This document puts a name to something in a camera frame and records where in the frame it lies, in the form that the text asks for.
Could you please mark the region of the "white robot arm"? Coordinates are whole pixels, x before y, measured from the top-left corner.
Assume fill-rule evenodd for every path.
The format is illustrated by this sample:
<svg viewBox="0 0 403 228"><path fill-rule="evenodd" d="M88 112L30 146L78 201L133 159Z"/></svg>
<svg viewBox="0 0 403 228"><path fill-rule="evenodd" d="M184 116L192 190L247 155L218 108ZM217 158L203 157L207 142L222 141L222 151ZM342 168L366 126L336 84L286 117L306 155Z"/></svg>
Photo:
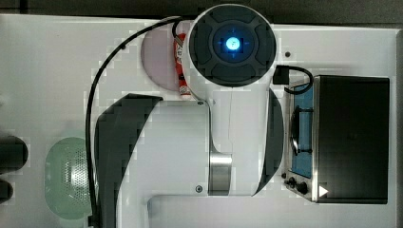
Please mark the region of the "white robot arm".
<svg viewBox="0 0 403 228"><path fill-rule="evenodd" d="M277 40L257 11L207 9L182 43L191 100L127 94L95 127L98 227L148 228L159 196L252 197L274 176L283 120Z"/></svg>

